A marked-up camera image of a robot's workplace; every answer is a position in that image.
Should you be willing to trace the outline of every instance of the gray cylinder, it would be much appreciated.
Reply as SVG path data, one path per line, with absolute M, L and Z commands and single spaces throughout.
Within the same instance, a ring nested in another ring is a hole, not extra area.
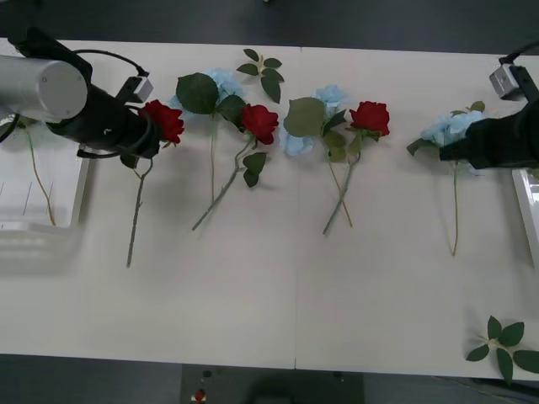
M 0 56 L 0 107 L 59 122 L 81 112 L 87 96 L 83 76 L 69 63 Z

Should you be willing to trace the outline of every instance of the green leaf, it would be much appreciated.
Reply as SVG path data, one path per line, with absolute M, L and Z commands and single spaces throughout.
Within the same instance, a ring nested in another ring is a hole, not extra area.
M 295 137 L 317 136 L 322 129 L 325 110 L 326 107 L 319 99 L 292 99 L 283 126 Z
M 472 106 L 469 108 L 471 111 L 479 111 L 484 112 L 485 110 L 485 103 L 483 101 L 476 101 L 472 104 Z
M 513 353 L 517 366 L 531 373 L 539 374 L 539 352 L 520 350 Z
M 257 176 L 262 172 L 265 163 L 266 153 L 263 152 L 251 154 L 243 159 L 243 165 L 247 168 L 247 170 L 253 174 L 256 174 Z
M 488 355 L 488 344 L 484 344 L 480 346 L 479 348 L 475 348 L 471 353 L 468 354 L 466 357 L 466 360 L 469 360 L 470 362 L 478 362 L 480 360 L 483 360 Z
M 176 96 L 188 111 L 194 114 L 209 115 L 216 107 L 219 92 L 211 77 L 195 73 L 178 79 Z
M 244 49 L 243 53 L 245 53 L 245 55 L 247 55 L 250 59 L 253 59 L 254 61 L 260 60 L 259 54 L 252 49 Z
M 323 142 L 332 149 L 334 147 L 343 147 L 346 144 L 346 139 L 340 133 L 330 130 L 326 136 L 323 137 Z
M 131 155 L 120 156 L 121 163 L 127 168 L 132 168 L 133 170 L 136 168 L 136 165 L 138 164 L 138 160 L 139 160 L 139 157 L 135 157 Z
M 276 78 L 264 76 L 260 79 L 262 88 L 274 102 L 280 102 L 280 85 Z
M 278 82 L 285 82 L 285 79 L 280 75 L 280 73 L 278 71 L 276 71 L 275 69 L 264 69 L 262 71 L 262 74 L 264 76 L 267 76 L 267 77 L 272 77 L 274 78 L 275 80 L 277 80 Z
M 342 162 L 346 158 L 344 147 L 332 147 L 328 152 L 330 162 Z
M 412 143 L 407 145 L 406 150 L 408 150 L 408 153 L 413 156 L 415 155 L 416 151 L 421 147 L 437 147 L 437 145 L 432 141 L 426 141 L 425 139 L 419 138 L 418 140 L 413 141 Z
M 348 154 L 351 156 L 358 156 L 361 153 L 362 144 L 363 135 L 361 132 L 355 132 L 354 140 L 348 145 Z
M 510 385 L 511 381 L 513 381 L 513 359 L 502 348 L 496 349 L 496 358 L 498 359 L 499 371 L 502 373 L 505 383 Z
M 245 73 L 245 74 L 248 74 L 250 76 L 258 76 L 259 75 L 259 69 L 253 63 L 245 63 L 244 65 L 241 65 L 236 70 L 238 72 Z
M 245 173 L 243 173 L 243 179 L 245 180 L 247 186 L 250 188 L 259 183 L 259 178 L 260 176 L 258 174 L 255 174 L 250 170 L 247 170 Z
M 223 99 L 217 105 L 216 112 L 240 129 L 242 127 L 242 108 L 245 105 L 245 101 L 233 94 Z
M 524 337 L 524 323 L 516 322 L 504 328 L 498 341 L 505 347 L 514 347 L 522 337 Z
M 346 119 L 344 118 L 344 114 L 346 114 L 346 109 L 343 109 L 342 111 L 332 116 L 331 120 L 329 120 L 328 123 L 323 127 L 323 134 L 325 135 L 335 126 L 346 122 Z
M 281 67 L 281 66 L 282 66 L 282 63 L 273 57 L 270 57 L 269 59 L 266 59 L 264 61 L 264 67 L 271 67 L 273 69 L 276 69 L 277 67 Z
M 488 339 L 499 338 L 502 333 L 502 325 L 495 317 L 491 316 L 488 319 L 487 331 Z

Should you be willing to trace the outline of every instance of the black cable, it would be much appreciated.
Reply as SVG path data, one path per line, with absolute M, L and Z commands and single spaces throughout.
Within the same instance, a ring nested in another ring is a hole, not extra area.
M 15 114 L 15 116 L 13 117 L 13 121 L 11 122 L 11 125 L 8 127 L 6 132 L 4 132 L 0 136 L 0 143 L 8 139 L 8 136 L 11 135 L 15 129 L 17 129 L 17 124 L 19 123 L 19 119 L 20 119 L 20 115 Z
M 113 157 L 118 157 L 119 155 L 120 155 L 120 153 L 117 152 L 117 151 L 115 151 L 114 153 L 109 153 L 109 154 L 88 153 L 87 151 L 84 151 L 84 150 L 77 151 L 77 157 L 89 158 L 89 159 L 92 159 L 92 160 L 99 160 L 99 159 L 104 159 L 104 158 L 113 158 Z
M 90 159 L 104 159 L 104 158 L 114 158 L 118 156 L 130 155 L 136 152 L 136 149 L 142 143 L 144 143 L 144 141 L 148 138 L 148 136 L 151 135 L 151 133 L 153 132 L 152 130 L 153 122 L 150 119 L 150 115 L 146 111 L 141 110 L 140 108 L 134 105 L 126 105 L 126 107 L 129 109 L 140 110 L 144 114 L 144 118 L 146 119 L 146 130 L 144 131 L 144 134 L 141 136 L 141 138 L 138 141 L 136 141 L 136 143 L 134 143 L 130 147 L 125 148 L 122 151 L 115 151 L 114 153 L 109 153 L 109 154 L 96 154 L 96 153 L 90 153 L 84 150 L 79 150 L 77 152 L 77 157 L 90 158 Z
M 526 53 L 527 51 L 531 51 L 534 48 L 539 47 L 539 40 L 534 40 L 533 42 L 530 42 L 527 45 L 522 46 L 521 48 L 515 50 L 514 52 L 509 53 L 507 56 L 500 57 L 499 63 L 504 64 L 511 64 L 515 61 L 517 57 L 522 55 L 523 53 Z
M 131 59 L 127 59 L 125 56 L 118 55 L 117 53 L 108 52 L 106 50 L 99 50 L 99 49 L 79 49 L 79 50 L 74 50 L 73 53 L 75 55 L 78 55 L 78 54 L 81 54 L 81 53 L 96 53 L 98 55 L 106 55 L 106 56 L 115 57 L 116 59 L 120 59 L 121 61 L 124 61 L 124 62 L 129 63 L 130 65 L 134 66 L 136 71 L 138 72 L 139 76 L 148 77 L 150 75 L 150 73 L 148 73 L 146 70 L 144 70 L 140 65 L 137 65 Z

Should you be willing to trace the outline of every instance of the artificial flower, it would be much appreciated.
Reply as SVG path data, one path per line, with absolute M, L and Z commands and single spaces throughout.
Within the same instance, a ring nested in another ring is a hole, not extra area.
M 319 88 L 312 95 L 326 106 L 325 119 L 329 119 L 339 112 L 339 106 L 346 102 L 346 93 L 335 84 Z
M 279 115 L 269 112 L 263 105 L 247 104 L 242 108 L 242 125 L 264 145 L 273 143 L 273 132 L 279 121 Z
M 280 128 L 279 131 L 280 147 L 289 156 L 298 156 L 308 153 L 314 146 L 312 136 L 295 137 L 286 131 L 285 128 Z
M 184 122 L 179 118 L 182 111 L 170 109 L 156 99 L 151 101 L 151 103 L 146 103 L 146 105 L 139 110 L 139 116 L 145 117 L 142 111 L 145 111 L 150 119 L 161 127 L 163 132 L 162 141 L 170 141 L 176 144 L 179 143 L 179 136 L 184 133 Z
M 385 104 L 365 101 L 360 103 L 357 111 L 350 110 L 352 122 L 350 125 L 356 129 L 368 129 L 379 131 L 381 136 L 389 135 L 389 113 Z
M 479 120 L 484 120 L 485 116 L 480 111 L 470 111 L 467 114 L 457 114 L 454 116 L 444 115 L 430 128 L 421 132 L 421 137 L 426 141 L 432 141 L 436 145 L 443 147 L 464 139 L 468 127 Z
M 218 104 L 229 95 L 237 95 L 243 98 L 242 86 L 239 85 L 239 82 L 237 82 L 230 70 L 217 68 L 206 70 L 203 73 L 210 76 L 216 82 L 217 90 L 219 91 Z
M 243 98 L 243 89 L 229 70 L 221 68 L 210 69 L 203 72 L 203 74 L 211 77 L 211 80 L 217 85 L 217 91 L 219 92 L 219 98 L 217 99 L 218 104 L 229 95 L 237 95 L 238 97 Z M 184 111 L 185 119 L 195 115 L 186 111 L 178 97 L 175 95 L 168 101 L 168 105 L 172 109 L 182 109 Z

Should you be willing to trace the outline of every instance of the dark floor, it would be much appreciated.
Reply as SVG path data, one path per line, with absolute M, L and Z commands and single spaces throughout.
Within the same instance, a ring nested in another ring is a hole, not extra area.
M 211 375 L 204 377 L 207 371 Z M 207 394 L 207 404 L 279 404 L 283 401 L 277 399 L 291 396 L 295 404 L 507 402 L 469 386 L 489 394 L 509 396 L 515 403 L 539 402 L 537 396 L 476 385 L 470 380 L 429 376 L 336 375 L 301 370 L 0 356 L 2 404 L 189 404 L 200 388 Z
M 33 21 L 72 40 L 500 54 L 539 38 L 538 15 L 537 0 L 8 0 L 0 36 Z

